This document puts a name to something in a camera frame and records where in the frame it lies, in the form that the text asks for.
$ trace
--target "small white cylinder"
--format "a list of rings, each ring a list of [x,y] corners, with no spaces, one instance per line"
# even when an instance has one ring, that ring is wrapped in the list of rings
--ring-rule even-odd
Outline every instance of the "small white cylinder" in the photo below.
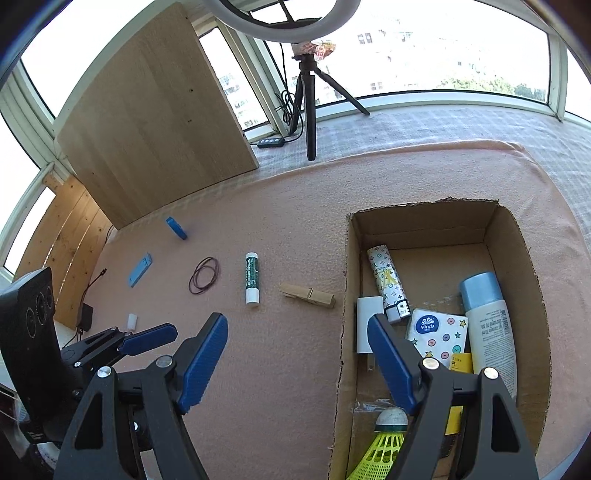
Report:
[[[135,326],[138,323],[138,316],[135,313],[130,313],[127,317],[127,329],[130,332],[135,331]]]
[[[258,255],[254,252],[246,254],[246,304],[250,307],[259,305]]]

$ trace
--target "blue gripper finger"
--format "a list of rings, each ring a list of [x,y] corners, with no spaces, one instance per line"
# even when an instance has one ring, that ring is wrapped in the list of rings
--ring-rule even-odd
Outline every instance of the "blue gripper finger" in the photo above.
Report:
[[[392,398],[396,405],[402,408],[408,415],[414,415],[418,407],[417,399],[415,398],[415,389],[419,386],[420,370],[418,368],[418,361],[420,361],[420,353],[416,351],[412,343],[408,346],[412,347],[415,354],[409,355],[417,363],[410,367],[415,373],[415,376],[409,371],[406,363],[402,359],[401,352],[398,352],[391,335],[394,330],[389,325],[384,315],[383,322],[380,322],[377,315],[372,316],[368,322],[368,341],[374,352],[375,359],[379,365],[379,369],[386,380],[388,389],[392,394]],[[401,342],[408,342],[405,339],[400,339]]]
[[[144,330],[135,335],[125,337],[119,347],[119,353],[135,356],[147,352],[152,348],[166,345],[177,339],[177,329],[171,323],[163,323],[157,327]]]
[[[228,341],[228,320],[221,313],[213,313],[203,326],[203,331],[206,331],[207,335],[202,340],[200,347],[195,353],[195,356],[190,360],[188,366],[183,368],[183,360],[177,358],[175,354],[177,370],[180,368],[184,370],[184,372],[178,372],[183,376],[183,390],[177,401],[178,408],[182,414],[187,413],[193,405],[201,402],[207,384]],[[191,341],[200,342],[200,334],[194,338],[185,340],[183,343]],[[180,353],[182,350],[183,345],[179,347],[177,353]]]

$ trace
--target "tripod phone holder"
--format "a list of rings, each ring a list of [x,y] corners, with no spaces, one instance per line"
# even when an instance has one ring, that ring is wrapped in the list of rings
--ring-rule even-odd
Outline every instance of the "tripod phone holder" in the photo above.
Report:
[[[294,135],[296,133],[298,121],[300,120],[298,113],[301,111],[303,100],[305,105],[304,113],[306,115],[306,150],[308,160],[312,161],[316,159],[316,87],[314,85],[314,75],[311,74],[312,72],[351,102],[362,114],[369,115],[369,111],[353,95],[338,84],[334,78],[318,68],[314,54],[304,53],[302,55],[296,55],[294,59],[300,62],[300,74],[295,84],[294,115],[291,117],[288,134]]]

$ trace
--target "blue label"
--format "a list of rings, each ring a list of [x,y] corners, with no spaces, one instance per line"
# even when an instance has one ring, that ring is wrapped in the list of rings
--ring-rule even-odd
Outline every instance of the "blue label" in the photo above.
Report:
[[[415,325],[415,329],[418,333],[436,332],[438,328],[439,320],[433,315],[425,315],[424,317],[419,318]]]

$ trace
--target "badminton shuttlecock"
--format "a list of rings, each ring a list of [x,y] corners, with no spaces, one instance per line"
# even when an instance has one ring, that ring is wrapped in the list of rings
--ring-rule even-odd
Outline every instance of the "badminton shuttlecock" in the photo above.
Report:
[[[375,423],[376,438],[347,480],[384,480],[398,456],[407,428],[408,419],[403,409],[388,408],[379,414]]]

